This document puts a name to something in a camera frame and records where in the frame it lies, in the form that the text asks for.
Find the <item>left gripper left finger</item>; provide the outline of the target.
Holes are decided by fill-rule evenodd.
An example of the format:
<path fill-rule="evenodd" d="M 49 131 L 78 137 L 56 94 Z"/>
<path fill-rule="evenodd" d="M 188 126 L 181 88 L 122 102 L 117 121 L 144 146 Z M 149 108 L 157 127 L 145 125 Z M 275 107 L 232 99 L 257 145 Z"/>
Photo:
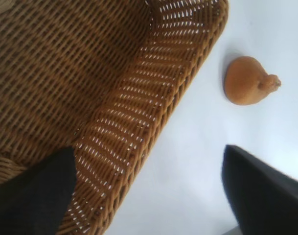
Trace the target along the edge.
<path fill-rule="evenodd" d="M 52 153 L 0 185 L 0 235 L 54 235 L 76 185 L 74 149 Z"/>

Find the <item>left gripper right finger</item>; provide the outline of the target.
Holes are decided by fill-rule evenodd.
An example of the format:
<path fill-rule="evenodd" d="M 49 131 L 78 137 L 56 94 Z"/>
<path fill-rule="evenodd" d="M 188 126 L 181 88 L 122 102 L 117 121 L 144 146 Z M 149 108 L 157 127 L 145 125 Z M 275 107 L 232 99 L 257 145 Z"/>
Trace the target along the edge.
<path fill-rule="evenodd" d="M 226 145 L 222 184 L 244 235 L 298 235 L 298 181 Z"/>

